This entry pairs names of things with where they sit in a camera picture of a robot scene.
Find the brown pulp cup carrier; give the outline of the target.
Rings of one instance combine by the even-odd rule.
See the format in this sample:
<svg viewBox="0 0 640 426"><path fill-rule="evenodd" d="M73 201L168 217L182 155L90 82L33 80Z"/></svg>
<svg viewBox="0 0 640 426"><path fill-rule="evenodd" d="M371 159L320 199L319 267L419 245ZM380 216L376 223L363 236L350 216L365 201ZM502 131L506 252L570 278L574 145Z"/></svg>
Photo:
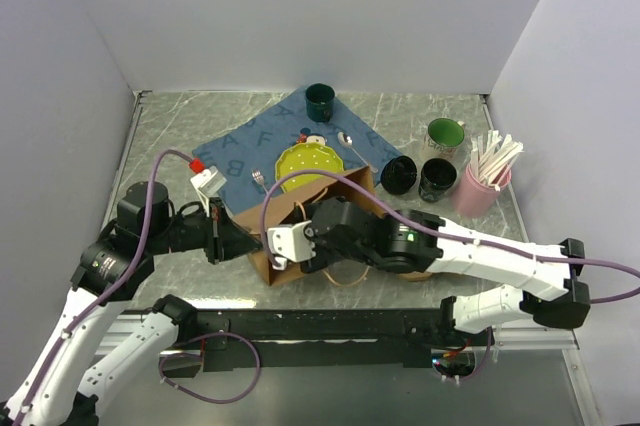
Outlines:
<svg viewBox="0 0 640 426"><path fill-rule="evenodd" d="M409 282L420 282L429 279L432 273L429 272L411 272L399 274L399 277Z"/></svg>

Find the black takeout cup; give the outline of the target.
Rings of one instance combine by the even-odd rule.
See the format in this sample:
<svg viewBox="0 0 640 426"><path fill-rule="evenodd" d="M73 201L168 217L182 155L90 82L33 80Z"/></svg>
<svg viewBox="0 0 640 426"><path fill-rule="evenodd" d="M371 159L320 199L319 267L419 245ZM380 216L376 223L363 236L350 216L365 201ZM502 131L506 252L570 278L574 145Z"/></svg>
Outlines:
<svg viewBox="0 0 640 426"><path fill-rule="evenodd" d="M446 159L432 158L421 169L418 187L419 197L426 202L438 202L455 184L457 170Z"/></svg>

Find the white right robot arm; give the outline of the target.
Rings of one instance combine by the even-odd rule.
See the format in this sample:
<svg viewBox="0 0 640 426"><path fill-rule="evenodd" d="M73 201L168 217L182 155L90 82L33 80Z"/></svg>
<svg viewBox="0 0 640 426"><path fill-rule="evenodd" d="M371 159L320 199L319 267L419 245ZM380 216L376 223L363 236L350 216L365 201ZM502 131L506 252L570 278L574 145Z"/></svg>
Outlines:
<svg viewBox="0 0 640 426"><path fill-rule="evenodd" d="M494 282L490 290L442 300L437 331L448 344L523 318L576 329L591 309L589 288L572 272L560 245L504 240L411 209L377 216L343 198L322 201L307 215L294 244L297 259L315 269L351 259L391 273L449 273Z"/></svg>

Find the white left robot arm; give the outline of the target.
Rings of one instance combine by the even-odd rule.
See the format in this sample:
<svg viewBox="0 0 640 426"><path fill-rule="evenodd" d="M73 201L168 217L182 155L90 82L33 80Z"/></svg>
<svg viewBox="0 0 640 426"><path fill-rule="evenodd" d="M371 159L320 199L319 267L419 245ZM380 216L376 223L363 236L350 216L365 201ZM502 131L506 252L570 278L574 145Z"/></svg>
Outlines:
<svg viewBox="0 0 640 426"><path fill-rule="evenodd" d="M118 203L115 219L82 253L51 336L27 378L1 405L2 424L98 424L116 391L144 361L197 339L197 309L166 295L134 333L102 360L94 359L108 329L154 272L155 257L201 249L216 264L260 247L220 200L182 215L161 183L134 184Z"/></svg>

